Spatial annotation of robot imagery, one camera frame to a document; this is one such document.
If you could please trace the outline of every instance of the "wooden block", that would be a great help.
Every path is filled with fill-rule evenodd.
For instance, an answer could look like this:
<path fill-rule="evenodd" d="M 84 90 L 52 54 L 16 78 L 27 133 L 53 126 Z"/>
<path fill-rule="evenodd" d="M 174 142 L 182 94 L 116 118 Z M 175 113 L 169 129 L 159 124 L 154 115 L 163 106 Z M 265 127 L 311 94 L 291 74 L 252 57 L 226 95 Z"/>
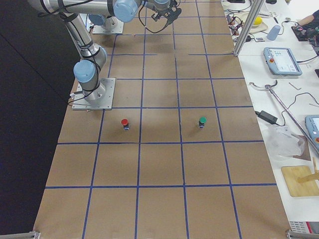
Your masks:
<path fill-rule="evenodd" d="M 298 178 L 312 174 L 308 166 L 282 167 L 281 172 L 292 197 L 319 196 L 319 188 L 315 180 L 298 182 Z"/>

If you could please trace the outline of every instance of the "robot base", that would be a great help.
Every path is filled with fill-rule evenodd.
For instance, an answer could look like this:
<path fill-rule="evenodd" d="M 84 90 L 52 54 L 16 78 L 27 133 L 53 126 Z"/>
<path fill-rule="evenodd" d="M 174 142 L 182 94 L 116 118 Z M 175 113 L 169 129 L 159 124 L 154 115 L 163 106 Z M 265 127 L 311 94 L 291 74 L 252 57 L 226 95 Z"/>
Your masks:
<path fill-rule="evenodd" d="M 110 31 L 100 27 L 94 26 L 92 33 L 94 35 L 114 35 L 114 34 L 122 34 L 124 28 L 124 22 L 118 20 L 117 26 L 112 28 Z"/>
<path fill-rule="evenodd" d="M 102 78 L 100 84 L 105 86 L 106 92 L 102 99 L 96 102 L 88 102 L 86 99 L 81 99 L 73 103 L 73 110 L 111 110 L 113 104 L 113 96 L 115 89 L 115 78 Z M 82 91 L 80 84 L 77 91 Z M 83 98 L 83 94 L 75 95 L 74 100 Z"/>

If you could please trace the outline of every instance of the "black wall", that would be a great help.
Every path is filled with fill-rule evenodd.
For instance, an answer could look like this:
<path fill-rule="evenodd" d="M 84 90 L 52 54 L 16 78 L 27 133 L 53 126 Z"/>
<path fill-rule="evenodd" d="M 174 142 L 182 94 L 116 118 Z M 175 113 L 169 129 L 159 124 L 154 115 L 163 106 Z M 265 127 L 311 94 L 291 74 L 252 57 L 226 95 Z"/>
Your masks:
<path fill-rule="evenodd" d="M 26 0 L 0 1 L 0 46 L 0 235 L 5 235 L 33 230 L 79 55 L 59 17 L 37 17 Z"/>

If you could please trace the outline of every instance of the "clear plastic bag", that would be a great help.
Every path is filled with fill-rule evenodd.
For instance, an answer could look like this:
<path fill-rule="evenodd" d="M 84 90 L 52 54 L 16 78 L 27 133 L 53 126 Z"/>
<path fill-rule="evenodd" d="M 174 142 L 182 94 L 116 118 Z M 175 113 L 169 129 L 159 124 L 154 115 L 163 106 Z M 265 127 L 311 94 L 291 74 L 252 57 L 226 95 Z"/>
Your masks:
<path fill-rule="evenodd" d="M 269 127 L 266 146 L 270 155 L 301 156 L 305 150 L 305 140 L 292 133 L 287 126 Z"/>

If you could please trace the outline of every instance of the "red bottle cap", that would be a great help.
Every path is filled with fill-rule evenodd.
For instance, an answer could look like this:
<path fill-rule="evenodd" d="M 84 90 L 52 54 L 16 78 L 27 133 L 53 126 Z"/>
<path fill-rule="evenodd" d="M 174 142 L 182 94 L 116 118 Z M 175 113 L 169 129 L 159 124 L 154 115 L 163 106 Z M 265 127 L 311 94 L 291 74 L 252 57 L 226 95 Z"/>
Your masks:
<path fill-rule="evenodd" d="M 123 120 L 121 121 L 121 124 L 122 124 L 123 126 L 127 126 L 127 125 L 129 124 L 129 121 L 128 121 L 127 119 L 123 119 Z"/>

